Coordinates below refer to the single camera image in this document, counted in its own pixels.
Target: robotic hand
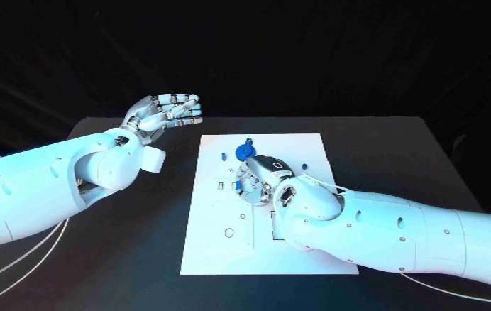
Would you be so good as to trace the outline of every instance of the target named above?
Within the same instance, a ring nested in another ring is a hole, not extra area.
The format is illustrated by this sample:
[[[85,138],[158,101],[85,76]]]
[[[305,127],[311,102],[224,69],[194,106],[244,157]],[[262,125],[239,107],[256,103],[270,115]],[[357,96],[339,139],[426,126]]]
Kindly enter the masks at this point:
[[[285,241],[299,251],[319,249],[385,272],[445,273],[491,284],[491,215],[332,186],[344,190],[337,194],[324,185],[259,155],[239,167],[234,191],[253,206],[272,200]]]
[[[21,239],[122,190],[165,152],[146,146],[165,127],[201,122],[198,97],[142,98],[118,128],[0,158],[0,244]]]

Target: black table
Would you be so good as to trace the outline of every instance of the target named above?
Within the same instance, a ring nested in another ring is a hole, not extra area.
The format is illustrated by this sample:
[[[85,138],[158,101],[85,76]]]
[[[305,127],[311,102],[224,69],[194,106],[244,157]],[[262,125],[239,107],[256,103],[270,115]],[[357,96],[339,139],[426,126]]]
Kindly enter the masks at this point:
[[[70,137],[102,132],[119,121],[86,118]],[[180,276],[200,135],[221,133],[319,133],[338,185],[437,207],[480,210],[419,118],[207,118],[198,125],[168,129],[158,139],[154,146],[167,152],[161,173],[141,171],[123,191],[70,219],[47,260],[0,297],[1,310],[489,309],[488,303],[362,267],[360,275]],[[1,263],[44,234],[2,245]],[[43,246],[0,276],[1,289],[46,250]],[[463,278],[413,277],[491,298],[491,287]]]

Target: black curtain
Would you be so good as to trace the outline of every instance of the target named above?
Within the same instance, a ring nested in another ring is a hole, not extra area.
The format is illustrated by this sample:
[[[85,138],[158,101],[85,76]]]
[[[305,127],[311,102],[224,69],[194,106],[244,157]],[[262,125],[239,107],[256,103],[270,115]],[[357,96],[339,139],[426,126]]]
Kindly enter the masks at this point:
[[[204,116],[489,112],[491,0],[0,0],[0,154],[193,93]]]

